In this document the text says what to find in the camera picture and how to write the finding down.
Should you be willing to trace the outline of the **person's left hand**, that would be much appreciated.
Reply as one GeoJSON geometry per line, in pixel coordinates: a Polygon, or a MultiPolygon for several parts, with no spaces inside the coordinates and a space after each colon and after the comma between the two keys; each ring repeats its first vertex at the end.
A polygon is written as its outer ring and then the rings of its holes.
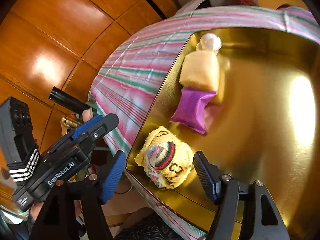
{"type": "MultiPolygon", "coordinates": [[[[85,110],[83,111],[82,113],[82,119],[84,122],[88,122],[89,120],[91,120],[93,118],[93,111],[92,111],[92,108],[88,109],[88,110],[85,110]]],[[[81,208],[81,204],[80,204],[80,201],[76,200],[74,202],[75,204],[75,216],[76,217],[79,217],[80,216],[80,213],[82,211],[82,208],[81,208]]],[[[33,206],[29,209],[29,216],[33,219],[33,220],[36,220],[42,207],[44,205],[44,202],[41,202],[41,203],[35,203],[33,204],[33,206]]]]}

